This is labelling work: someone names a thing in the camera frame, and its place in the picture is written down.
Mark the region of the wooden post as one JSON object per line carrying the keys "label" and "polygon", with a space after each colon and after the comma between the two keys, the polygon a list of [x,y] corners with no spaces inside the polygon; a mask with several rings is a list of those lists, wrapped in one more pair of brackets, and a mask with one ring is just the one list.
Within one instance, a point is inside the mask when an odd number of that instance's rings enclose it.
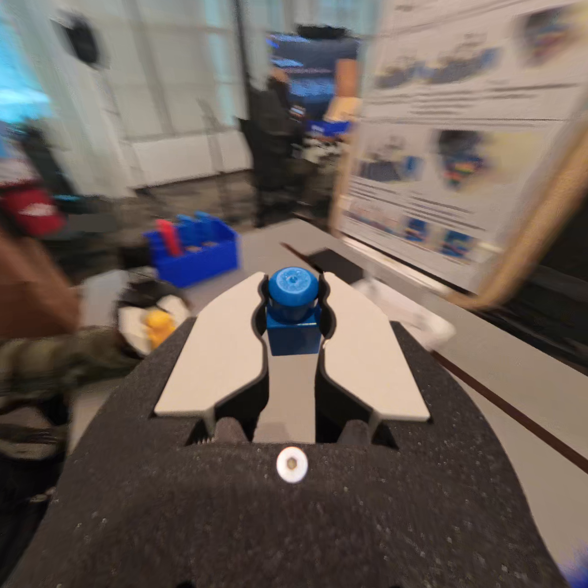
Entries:
{"label": "wooden post", "polygon": [[77,291],[37,240],[1,230],[1,339],[72,334],[81,326]]}

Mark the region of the person's left forearm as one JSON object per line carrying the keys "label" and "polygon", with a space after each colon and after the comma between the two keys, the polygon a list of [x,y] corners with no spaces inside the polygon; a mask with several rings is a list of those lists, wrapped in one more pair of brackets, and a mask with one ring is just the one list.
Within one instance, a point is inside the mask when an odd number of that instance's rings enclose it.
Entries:
{"label": "person's left forearm", "polygon": [[1,339],[1,406],[41,401],[130,373],[141,357],[114,327]]}

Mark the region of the cluster of block towers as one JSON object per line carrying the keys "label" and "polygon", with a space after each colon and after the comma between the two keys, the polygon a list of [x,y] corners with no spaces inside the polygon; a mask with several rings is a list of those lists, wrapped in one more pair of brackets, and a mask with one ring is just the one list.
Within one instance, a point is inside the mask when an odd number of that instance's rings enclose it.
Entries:
{"label": "cluster of block towers", "polygon": [[218,243],[212,217],[200,211],[191,216],[177,215],[174,222],[158,219],[155,228],[165,252],[176,258]]}

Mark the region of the wooden instruction board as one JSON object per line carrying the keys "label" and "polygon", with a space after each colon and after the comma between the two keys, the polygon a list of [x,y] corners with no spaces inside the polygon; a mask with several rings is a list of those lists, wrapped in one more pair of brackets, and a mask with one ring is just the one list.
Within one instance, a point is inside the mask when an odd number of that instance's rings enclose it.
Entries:
{"label": "wooden instruction board", "polygon": [[332,231],[496,305],[582,180],[587,1],[383,1]]}

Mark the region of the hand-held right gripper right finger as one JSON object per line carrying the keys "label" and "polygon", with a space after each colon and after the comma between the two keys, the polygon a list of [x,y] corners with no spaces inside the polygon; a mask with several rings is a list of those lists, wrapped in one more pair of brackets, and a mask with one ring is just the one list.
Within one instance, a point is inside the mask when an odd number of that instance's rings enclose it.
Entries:
{"label": "hand-held right gripper right finger", "polygon": [[392,322],[377,304],[332,272],[319,279],[320,345],[315,374],[319,424],[343,429],[359,420],[374,433],[382,423],[431,419]]}

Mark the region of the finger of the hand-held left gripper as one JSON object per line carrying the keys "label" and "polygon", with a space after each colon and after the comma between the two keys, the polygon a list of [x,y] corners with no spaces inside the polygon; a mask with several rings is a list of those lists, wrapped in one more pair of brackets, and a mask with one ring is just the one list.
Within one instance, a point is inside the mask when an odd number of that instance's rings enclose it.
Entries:
{"label": "finger of the hand-held left gripper", "polygon": [[168,313],[175,323],[183,323],[192,316],[185,301],[176,295],[166,295],[158,300],[158,308]]}
{"label": "finger of the hand-held left gripper", "polygon": [[152,350],[145,324],[146,317],[152,310],[153,307],[119,307],[119,332],[125,342],[140,357],[148,356]]}

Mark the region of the red canister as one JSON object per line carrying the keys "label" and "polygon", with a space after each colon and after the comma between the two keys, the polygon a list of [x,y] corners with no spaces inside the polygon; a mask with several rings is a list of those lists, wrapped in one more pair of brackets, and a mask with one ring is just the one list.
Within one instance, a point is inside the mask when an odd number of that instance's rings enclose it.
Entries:
{"label": "red canister", "polygon": [[1,213],[25,235],[43,238],[62,231],[66,217],[37,180],[1,184]]}

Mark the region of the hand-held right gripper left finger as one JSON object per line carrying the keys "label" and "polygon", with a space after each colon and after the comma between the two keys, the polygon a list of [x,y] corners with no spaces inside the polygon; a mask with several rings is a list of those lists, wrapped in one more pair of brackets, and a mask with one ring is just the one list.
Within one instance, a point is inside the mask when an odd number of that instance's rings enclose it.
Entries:
{"label": "hand-held right gripper left finger", "polygon": [[268,276],[256,272],[197,315],[153,413],[195,417],[212,435],[225,417],[251,439],[269,400]]}

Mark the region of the white document holder stand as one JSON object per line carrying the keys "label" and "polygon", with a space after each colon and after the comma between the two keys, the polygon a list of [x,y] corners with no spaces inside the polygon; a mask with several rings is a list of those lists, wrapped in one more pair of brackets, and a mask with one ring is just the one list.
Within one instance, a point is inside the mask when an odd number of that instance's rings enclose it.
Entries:
{"label": "white document holder stand", "polygon": [[383,282],[363,278],[351,284],[376,304],[392,322],[398,322],[427,351],[438,351],[457,333],[447,320]]}

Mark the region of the blue mega block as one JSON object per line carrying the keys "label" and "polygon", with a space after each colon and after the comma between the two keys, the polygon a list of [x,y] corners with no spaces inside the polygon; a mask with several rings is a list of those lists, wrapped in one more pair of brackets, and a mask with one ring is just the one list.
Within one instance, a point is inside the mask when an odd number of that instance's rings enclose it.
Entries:
{"label": "blue mega block", "polygon": [[310,271],[287,267],[268,283],[266,330],[273,356],[313,355],[321,340],[319,281]]}

